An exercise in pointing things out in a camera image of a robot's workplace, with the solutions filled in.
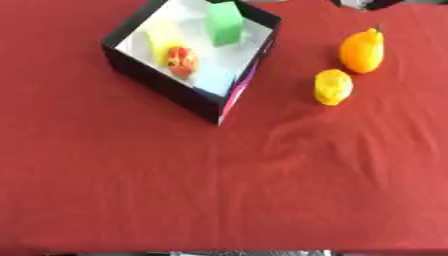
yellow block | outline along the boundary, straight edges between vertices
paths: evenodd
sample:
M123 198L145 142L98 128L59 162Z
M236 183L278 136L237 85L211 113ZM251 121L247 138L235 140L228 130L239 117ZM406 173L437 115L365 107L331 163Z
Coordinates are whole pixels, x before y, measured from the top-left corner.
M167 65L168 50L170 48L183 46L182 35L172 22L153 22L146 28L145 32L151 54L159 66Z

red tablecloth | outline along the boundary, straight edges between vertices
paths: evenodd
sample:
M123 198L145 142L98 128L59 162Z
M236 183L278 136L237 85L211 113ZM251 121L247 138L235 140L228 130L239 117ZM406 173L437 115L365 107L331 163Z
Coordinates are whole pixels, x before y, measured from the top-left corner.
M216 128L111 70L98 41L141 0L0 3L0 255L448 248L448 9L261 4L277 45ZM318 105L337 46L386 59Z

green cube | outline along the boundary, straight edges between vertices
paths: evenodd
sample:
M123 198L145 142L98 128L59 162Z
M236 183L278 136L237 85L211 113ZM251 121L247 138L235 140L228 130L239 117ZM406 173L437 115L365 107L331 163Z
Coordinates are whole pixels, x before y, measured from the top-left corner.
M207 31L214 46L237 43L243 30L243 16L234 2L210 4Z

black box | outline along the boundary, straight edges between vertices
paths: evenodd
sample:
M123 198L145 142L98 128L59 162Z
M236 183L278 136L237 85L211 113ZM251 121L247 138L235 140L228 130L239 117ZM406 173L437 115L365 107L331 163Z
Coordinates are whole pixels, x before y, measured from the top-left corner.
M154 14L169 0L150 0L132 14L121 26L101 41L102 49L111 66L118 72L130 76L174 102L199 114L205 119L220 124L233 104L254 75L262 57L273 45L281 18L254 7L250 4L235 1L243 17L272 29L272 33L264 40L262 46L250 60L244 71L235 77L225 97L220 97L207 91L191 88L176 81L158 70L143 64L137 59L122 53L116 47L137 29L149 16ZM207 0L210 3L222 1Z

orange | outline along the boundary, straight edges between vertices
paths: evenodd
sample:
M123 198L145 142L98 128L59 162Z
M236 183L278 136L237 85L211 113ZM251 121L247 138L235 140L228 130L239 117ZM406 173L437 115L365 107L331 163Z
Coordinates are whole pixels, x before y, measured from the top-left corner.
M379 67L384 58L384 36L379 28L356 33L341 45L339 57L348 69L368 73Z
M349 75L339 69L329 69L316 75L314 96L324 105L335 106L346 99L352 89Z

